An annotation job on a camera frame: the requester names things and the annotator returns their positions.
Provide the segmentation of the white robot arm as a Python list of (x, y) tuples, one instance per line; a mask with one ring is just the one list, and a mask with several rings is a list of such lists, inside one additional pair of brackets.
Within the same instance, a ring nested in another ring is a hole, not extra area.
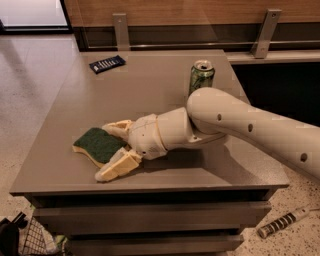
[(109, 123), (103, 129), (130, 148), (117, 150), (101, 167), (95, 175), (100, 182), (128, 174), (144, 159), (208, 143), (219, 133), (240, 138), (289, 168), (320, 180), (319, 127), (255, 108), (216, 88), (194, 91), (184, 107)]

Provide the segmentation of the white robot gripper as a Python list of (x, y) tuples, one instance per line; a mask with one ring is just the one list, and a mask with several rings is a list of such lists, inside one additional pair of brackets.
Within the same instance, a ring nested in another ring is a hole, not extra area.
[(108, 134), (128, 140), (131, 150), (120, 148), (96, 174), (98, 182), (108, 182), (124, 176), (136, 169), (142, 162), (153, 160), (167, 154), (158, 128), (157, 116), (151, 114), (141, 117), (135, 122), (121, 120), (102, 126)]

